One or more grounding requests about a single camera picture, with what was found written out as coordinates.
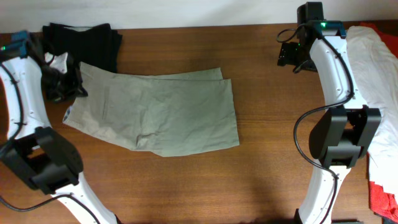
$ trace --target gray cloth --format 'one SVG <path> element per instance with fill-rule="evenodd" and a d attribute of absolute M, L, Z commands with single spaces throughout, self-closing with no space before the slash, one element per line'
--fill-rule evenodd
<path fill-rule="evenodd" d="M 186 156 L 239 145 L 231 80 L 219 68 L 139 76 L 81 63 L 88 97 L 64 123 L 132 151 Z"/>

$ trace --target white backdrop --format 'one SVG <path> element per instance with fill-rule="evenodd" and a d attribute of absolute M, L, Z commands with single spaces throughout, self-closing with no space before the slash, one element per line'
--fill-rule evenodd
<path fill-rule="evenodd" d="M 296 22 L 302 0 L 0 0 L 0 32 L 58 22 L 115 29 Z M 326 19 L 398 19 L 398 0 L 323 0 Z"/>

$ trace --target brown wooden surface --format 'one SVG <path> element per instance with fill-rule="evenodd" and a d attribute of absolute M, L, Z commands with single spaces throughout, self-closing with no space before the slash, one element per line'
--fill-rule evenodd
<path fill-rule="evenodd" d="M 398 22 L 377 23 L 396 33 Z M 121 30 L 119 73 L 143 75 L 221 67 L 233 82 L 241 145 L 185 157 L 132 152 L 62 124 L 71 104 L 46 103 L 53 128 L 79 150 L 91 188 L 124 223 L 239 223 L 292 218 L 307 193 L 312 166 L 298 154 L 293 125 L 304 112 L 324 105 L 316 73 L 278 67 L 275 35 L 293 24 Z M 7 110 L 1 93 L 0 134 Z M 321 114 L 306 119 L 300 143 Z M 18 207 L 49 196 L 31 191 L 0 164 L 0 194 Z M 380 223 L 368 205 L 366 160 L 358 161 L 338 195 L 333 219 Z M 58 202 L 27 213 L 0 205 L 0 223 L 77 223 Z"/>

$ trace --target white fabric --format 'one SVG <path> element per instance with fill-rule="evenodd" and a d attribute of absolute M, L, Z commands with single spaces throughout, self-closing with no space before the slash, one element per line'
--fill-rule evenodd
<path fill-rule="evenodd" d="M 356 84 L 382 121 L 369 147 L 369 180 L 398 196 L 398 59 L 368 27 L 351 27 L 348 58 Z"/>
<path fill-rule="evenodd" d="M 64 123 L 101 140 L 160 156 L 239 145 L 231 80 L 219 68 L 155 77 L 115 74 L 81 63 L 88 97 Z"/>

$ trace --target robotic arm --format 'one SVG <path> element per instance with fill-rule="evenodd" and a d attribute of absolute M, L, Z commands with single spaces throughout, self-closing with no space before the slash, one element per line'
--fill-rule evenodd
<path fill-rule="evenodd" d="M 47 62 L 41 43 L 23 31 L 1 48 L 0 59 L 10 124 L 8 141 L 0 150 L 3 163 L 31 189 L 50 194 L 49 201 L 61 201 L 79 222 L 121 223 L 90 189 L 78 151 L 51 128 L 45 111 L 42 83 L 47 98 L 56 103 L 87 95 L 71 56 L 65 53 Z M 44 153 L 30 156 L 39 147 Z M 19 212 L 33 209 L 16 208 L 0 199 Z"/>
<path fill-rule="evenodd" d="M 300 6 L 297 23 L 295 34 L 279 41 L 283 44 L 278 65 L 295 65 L 295 73 L 301 69 L 317 71 L 327 106 L 305 113 L 295 125 L 297 149 L 314 168 L 307 196 L 294 220 L 305 224 L 331 223 L 331 209 L 341 184 L 356 161 L 366 155 L 381 114 L 379 109 L 367 107 L 356 86 L 343 23 L 324 20 L 321 2 Z M 287 43 L 295 35 L 300 42 Z M 310 152 L 315 159 L 311 161 L 298 144 L 297 126 L 304 117 L 321 110 L 327 111 L 310 133 Z"/>

